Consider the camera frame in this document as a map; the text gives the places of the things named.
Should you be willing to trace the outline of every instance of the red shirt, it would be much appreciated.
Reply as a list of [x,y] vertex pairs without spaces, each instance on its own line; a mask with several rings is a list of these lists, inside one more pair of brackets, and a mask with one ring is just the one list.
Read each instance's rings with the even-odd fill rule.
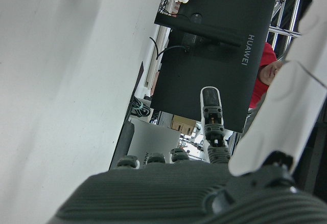
[[[272,62],[277,61],[276,55],[274,53],[274,50],[272,49],[271,45],[269,43],[265,43],[264,51],[262,53],[260,67],[263,68],[266,65],[269,65]],[[259,80],[257,77],[255,80],[254,90],[251,98],[250,108],[256,108],[256,105],[261,100],[261,96],[267,92],[268,85],[264,84]]]

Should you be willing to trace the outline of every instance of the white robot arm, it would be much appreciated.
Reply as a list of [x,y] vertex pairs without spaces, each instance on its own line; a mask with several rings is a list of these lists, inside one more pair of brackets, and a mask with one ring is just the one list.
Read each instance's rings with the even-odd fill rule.
[[327,95],[327,0],[315,0],[301,20],[283,66],[249,131],[229,161],[242,175],[259,169],[274,152],[293,158],[292,172]]

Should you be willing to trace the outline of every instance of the person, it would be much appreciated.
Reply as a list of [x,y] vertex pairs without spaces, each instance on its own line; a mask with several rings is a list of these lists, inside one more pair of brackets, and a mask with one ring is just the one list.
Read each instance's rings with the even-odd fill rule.
[[266,42],[261,57],[258,75],[255,80],[250,108],[256,108],[256,105],[261,100],[262,95],[267,92],[269,85],[282,66],[283,63],[277,60],[271,45]]

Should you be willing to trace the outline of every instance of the black cable connector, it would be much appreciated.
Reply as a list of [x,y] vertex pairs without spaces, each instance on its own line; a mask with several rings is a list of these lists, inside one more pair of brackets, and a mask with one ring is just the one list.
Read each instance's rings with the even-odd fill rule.
[[144,105],[142,102],[140,102],[135,96],[133,98],[132,108],[135,112],[134,113],[131,112],[131,115],[137,116],[139,118],[147,117],[151,113],[150,108]]

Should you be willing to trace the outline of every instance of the desk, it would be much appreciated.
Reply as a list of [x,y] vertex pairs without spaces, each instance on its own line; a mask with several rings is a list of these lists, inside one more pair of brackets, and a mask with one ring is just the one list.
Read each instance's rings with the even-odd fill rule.
[[0,222],[108,170],[160,0],[0,0]]

